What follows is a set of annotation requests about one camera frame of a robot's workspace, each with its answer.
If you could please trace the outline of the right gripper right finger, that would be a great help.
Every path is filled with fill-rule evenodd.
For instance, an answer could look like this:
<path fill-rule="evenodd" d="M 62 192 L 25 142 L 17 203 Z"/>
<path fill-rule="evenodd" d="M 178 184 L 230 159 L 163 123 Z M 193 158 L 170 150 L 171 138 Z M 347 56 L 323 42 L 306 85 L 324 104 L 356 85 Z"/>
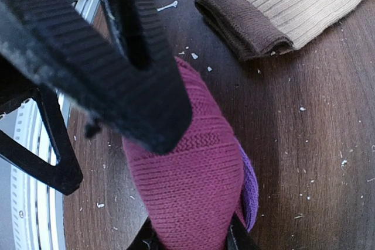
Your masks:
<path fill-rule="evenodd" d="M 234 214 L 228 228 L 226 250 L 260 250 L 250 237 L 237 214 Z"/>

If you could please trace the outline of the purple magenta striped sock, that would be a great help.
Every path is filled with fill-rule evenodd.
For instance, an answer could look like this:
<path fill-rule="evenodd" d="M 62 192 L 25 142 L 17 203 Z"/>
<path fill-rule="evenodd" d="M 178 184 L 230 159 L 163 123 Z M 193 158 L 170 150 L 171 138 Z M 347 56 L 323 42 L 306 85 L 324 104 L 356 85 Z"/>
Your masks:
<path fill-rule="evenodd" d="M 125 156 L 164 249 L 226 249 L 234 214 L 248 234 L 255 224 L 257 178 L 199 73 L 176 62 L 193 108 L 189 129 L 167 155 L 124 139 Z"/>

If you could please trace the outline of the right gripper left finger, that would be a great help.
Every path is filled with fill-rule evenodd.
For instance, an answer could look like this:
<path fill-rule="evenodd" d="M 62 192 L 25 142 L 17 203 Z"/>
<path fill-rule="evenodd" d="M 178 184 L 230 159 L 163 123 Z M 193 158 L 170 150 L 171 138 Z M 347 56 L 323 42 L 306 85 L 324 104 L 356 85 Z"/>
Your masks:
<path fill-rule="evenodd" d="M 147 218 L 127 250 L 163 250 L 151 220 Z"/>

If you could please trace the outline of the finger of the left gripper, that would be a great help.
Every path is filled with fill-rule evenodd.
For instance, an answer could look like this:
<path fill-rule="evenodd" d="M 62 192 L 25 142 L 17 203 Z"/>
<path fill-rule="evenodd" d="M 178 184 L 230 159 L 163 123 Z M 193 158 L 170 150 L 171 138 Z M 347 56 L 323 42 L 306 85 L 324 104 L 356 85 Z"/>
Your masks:
<path fill-rule="evenodd" d="M 38 86 L 18 94 L 11 90 L 1 97 L 1 114 L 12 112 L 28 98 L 37 104 L 57 163 L 49 164 L 4 132 L 1 132 L 1 158 L 62 194 L 70 195 L 80 187 L 83 174 L 67 133 L 57 93 Z"/>
<path fill-rule="evenodd" d="M 1 0 L 1 55 L 146 150 L 169 153 L 192 107 L 154 0 L 101 3 L 111 41 L 67 0 Z"/>

